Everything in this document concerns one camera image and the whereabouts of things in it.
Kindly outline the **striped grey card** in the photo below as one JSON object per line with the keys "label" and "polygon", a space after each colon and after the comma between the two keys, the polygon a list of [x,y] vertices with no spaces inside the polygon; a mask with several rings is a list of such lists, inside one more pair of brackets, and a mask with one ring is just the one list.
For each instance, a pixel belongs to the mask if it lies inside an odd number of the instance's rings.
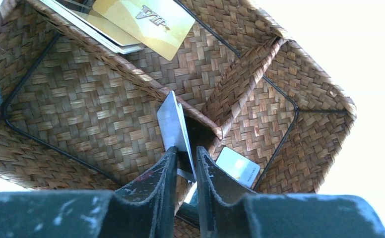
{"label": "striped grey card", "polygon": [[196,182],[193,156],[187,132],[183,106],[177,101],[174,91],[170,91],[157,111],[165,150],[176,147],[179,151],[178,175]]}

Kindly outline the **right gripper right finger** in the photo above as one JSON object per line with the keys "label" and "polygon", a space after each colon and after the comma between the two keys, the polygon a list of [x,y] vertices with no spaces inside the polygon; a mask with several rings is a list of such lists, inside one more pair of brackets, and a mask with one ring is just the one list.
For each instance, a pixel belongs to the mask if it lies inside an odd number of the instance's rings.
{"label": "right gripper right finger", "polygon": [[377,213],[359,196],[260,194],[218,167],[204,147],[196,156],[203,238],[385,238]]}

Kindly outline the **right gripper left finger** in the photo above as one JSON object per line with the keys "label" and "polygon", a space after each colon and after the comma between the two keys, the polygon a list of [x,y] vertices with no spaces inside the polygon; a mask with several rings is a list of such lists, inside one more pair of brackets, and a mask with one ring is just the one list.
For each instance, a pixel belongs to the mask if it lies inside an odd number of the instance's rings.
{"label": "right gripper left finger", "polygon": [[171,238],[178,150],[116,191],[0,192],[0,238]]}

